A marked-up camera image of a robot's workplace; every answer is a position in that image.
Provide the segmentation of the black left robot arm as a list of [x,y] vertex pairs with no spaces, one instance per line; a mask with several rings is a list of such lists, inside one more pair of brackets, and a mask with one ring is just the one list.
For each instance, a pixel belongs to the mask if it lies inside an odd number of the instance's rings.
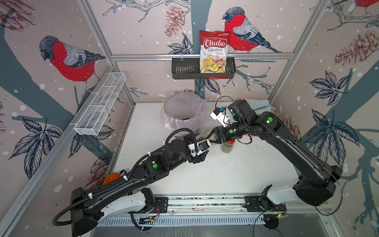
[[119,213],[149,212],[156,199],[148,185],[167,177],[185,162],[203,162],[210,146],[208,139],[198,142],[192,130],[178,129],[162,147],[142,156],[119,178],[98,188],[73,190],[71,204],[52,219],[52,225],[70,225],[72,236],[79,237]]

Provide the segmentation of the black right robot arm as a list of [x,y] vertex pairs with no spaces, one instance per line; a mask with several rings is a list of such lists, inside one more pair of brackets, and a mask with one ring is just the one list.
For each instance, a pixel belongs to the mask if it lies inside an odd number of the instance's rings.
[[336,189],[341,189],[341,168],[330,166],[314,155],[274,113],[257,114],[246,100],[238,100],[227,107],[216,106],[211,117],[221,123],[207,136],[211,143],[223,144],[245,135],[256,136],[278,150],[297,171],[297,179],[277,188],[266,186],[246,208],[269,211],[295,200],[319,207]]

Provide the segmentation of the jar with red lid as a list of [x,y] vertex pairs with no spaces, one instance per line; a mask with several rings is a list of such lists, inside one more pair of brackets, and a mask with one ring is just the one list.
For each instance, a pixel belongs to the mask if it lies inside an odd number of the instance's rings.
[[221,146],[221,150],[224,153],[230,153],[233,150],[234,145],[235,145],[235,139],[229,142],[224,142]]

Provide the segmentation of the Chuba cassava chips bag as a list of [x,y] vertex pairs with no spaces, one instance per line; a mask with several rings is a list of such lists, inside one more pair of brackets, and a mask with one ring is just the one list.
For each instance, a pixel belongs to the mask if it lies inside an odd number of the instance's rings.
[[206,74],[226,73],[229,44],[230,32],[200,31],[200,72]]

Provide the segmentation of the orange funnel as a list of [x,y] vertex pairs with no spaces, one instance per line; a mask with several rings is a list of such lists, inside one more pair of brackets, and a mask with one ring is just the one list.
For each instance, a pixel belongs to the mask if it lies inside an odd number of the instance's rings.
[[108,176],[105,177],[104,181],[103,181],[103,185],[106,185],[120,177],[122,177],[123,175],[126,174],[126,171],[125,170],[121,170],[119,173],[110,173]]

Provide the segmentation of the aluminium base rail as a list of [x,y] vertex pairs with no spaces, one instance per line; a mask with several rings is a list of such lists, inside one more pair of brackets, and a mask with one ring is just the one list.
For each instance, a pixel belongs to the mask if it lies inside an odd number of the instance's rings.
[[124,196],[105,205],[101,212],[102,219],[124,215],[130,212],[159,213],[171,215],[186,214],[222,214],[233,213],[316,213],[314,207],[302,202],[288,202],[282,204],[266,204],[258,194],[251,195],[149,195],[137,192]]

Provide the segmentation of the black wall basket shelf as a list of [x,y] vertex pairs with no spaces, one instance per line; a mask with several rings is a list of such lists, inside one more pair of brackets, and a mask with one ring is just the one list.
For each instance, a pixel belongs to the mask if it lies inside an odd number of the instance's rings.
[[172,78],[175,80],[232,79],[235,76],[235,59],[227,58],[225,73],[201,73],[198,58],[172,58]]

